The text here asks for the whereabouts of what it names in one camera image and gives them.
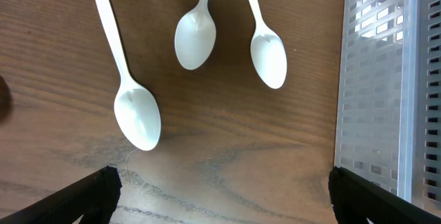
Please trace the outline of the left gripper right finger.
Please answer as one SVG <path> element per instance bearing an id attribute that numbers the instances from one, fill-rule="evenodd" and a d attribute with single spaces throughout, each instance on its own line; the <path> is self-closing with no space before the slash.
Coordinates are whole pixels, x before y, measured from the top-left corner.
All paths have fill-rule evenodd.
<path id="1" fill-rule="evenodd" d="M 329 195 L 339 224 L 440 224 L 440 218 L 343 167 L 329 173 Z"/>

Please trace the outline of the white plastic spoon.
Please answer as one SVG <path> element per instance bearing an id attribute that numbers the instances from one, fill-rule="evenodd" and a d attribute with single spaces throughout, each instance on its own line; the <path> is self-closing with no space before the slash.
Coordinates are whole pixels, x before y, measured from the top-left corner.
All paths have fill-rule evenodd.
<path id="1" fill-rule="evenodd" d="M 287 55 L 281 38 L 264 22 L 258 0 L 248 0 L 256 22 L 251 39 L 252 62 L 263 82 L 281 88 L 287 76 Z"/>
<path id="2" fill-rule="evenodd" d="M 211 54 L 215 40 L 216 26 L 208 0 L 199 0 L 176 27 L 174 48 L 179 63 L 187 70 L 199 68 Z"/>
<path id="3" fill-rule="evenodd" d="M 121 82 L 114 100 L 114 114 L 125 137 L 140 150 L 156 147 L 161 135 L 161 116 L 152 93 L 130 74 L 123 42 L 110 0 L 95 0 L 107 42 Z"/>

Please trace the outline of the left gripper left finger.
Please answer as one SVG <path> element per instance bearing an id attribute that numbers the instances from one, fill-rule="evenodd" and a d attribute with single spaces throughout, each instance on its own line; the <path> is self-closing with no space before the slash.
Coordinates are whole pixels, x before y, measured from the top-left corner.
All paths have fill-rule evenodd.
<path id="1" fill-rule="evenodd" d="M 48 197 L 1 219 L 2 223 L 108 224 L 121 195 L 118 170 L 106 166 Z"/>

